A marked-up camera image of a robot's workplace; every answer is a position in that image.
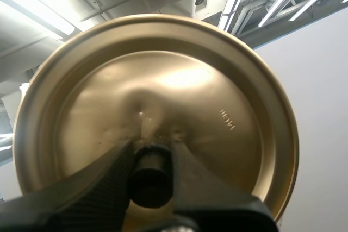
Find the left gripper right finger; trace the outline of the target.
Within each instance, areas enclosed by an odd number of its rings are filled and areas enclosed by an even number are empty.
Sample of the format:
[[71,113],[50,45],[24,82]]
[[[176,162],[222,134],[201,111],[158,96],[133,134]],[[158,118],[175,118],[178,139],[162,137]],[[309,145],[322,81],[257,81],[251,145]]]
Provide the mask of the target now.
[[173,210],[199,231],[277,231],[268,207],[206,169],[182,142],[171,144]]

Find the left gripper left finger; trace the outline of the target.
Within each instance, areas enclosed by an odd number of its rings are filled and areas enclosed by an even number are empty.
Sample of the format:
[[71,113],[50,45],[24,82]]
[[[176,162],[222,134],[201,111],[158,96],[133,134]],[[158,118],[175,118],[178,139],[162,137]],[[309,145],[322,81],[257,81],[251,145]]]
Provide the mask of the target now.
[[121,231],[134,164],[131,142],[81,171],[1,204],[1,231]]

